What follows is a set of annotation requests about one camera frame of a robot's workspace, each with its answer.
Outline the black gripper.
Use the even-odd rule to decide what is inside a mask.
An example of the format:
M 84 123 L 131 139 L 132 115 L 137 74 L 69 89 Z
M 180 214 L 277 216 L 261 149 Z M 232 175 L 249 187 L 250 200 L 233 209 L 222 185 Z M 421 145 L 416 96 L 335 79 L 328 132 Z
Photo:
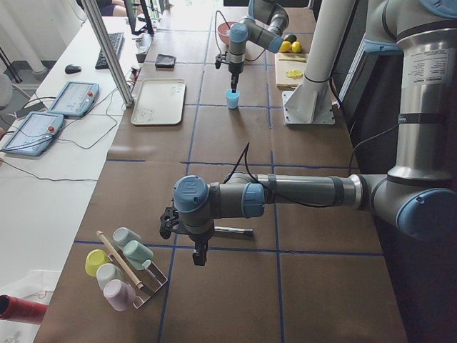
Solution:
M 207 261 L 208 242 L 214 235 L 213 230 L 208 230 L 200 234 L 190 233 L 189 238 L 194 242 L 194 252 L 192 254 L 196 266 L 204 266 Z
M 231 73 L 231 92 L 236 93 L 238 84 L 238 75 L 243 72 L 243 62 L 228 64 L 228 70 Z

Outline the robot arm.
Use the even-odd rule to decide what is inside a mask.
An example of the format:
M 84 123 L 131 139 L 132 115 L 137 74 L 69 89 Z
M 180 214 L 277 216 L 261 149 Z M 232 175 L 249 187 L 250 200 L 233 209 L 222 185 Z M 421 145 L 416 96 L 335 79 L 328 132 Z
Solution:
M 356 1 L 322 1 L 302 84 L 283 96 L 287 124 L 317 124 L 318 105 Z M 246 42 L 276 53 L 288 15 L 274 1 L 250 1 L 248 16 L 234 24 L 229 51 L 217 56 L 229 65 L 234 91 Z M 185 234 L 195 243 L 195 265 L 204 266 L 214 219 L 260 217 L 265 204 L 306 207 L 351 206 L 371 211 L 404 234 L 423 241 L 456 230 L 456 193 L 447 186 L 441 148 L 445 140 L 446 100 L 456 69 L 456 1 L 368 1 L 366 52 L 403 52 L 401 108 L 396 164 L 387 174 L 299 177 L 252 174 L 248 144 L 241 153 L 246 173 L 232 172 L 224 182 L 207 184 L 191 175 L 178 180 L 173 205 L 161 216 L 160 235 Z M 378 134 L 383 135 L 392 129 Z
M 233 24 L 229 32 L 226 62 L 231 73 L 231 91 L 237 90 L 239 75 L 243 72 L 246 42 L 250 41 L 272 53 L 277 53 L 283 42 L 283 32 L 289 19 L 285 9 L 274 1 L 250 1 L 248 15 Z

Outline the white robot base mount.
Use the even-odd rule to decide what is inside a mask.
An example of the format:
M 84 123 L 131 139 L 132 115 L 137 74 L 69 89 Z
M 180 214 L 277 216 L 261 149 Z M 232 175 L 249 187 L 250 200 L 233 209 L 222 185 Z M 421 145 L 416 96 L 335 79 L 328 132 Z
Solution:
M 282 93 L 286 125 L 335 123 L 329 80 L 355 3 L 322 1 L 303 81 Z

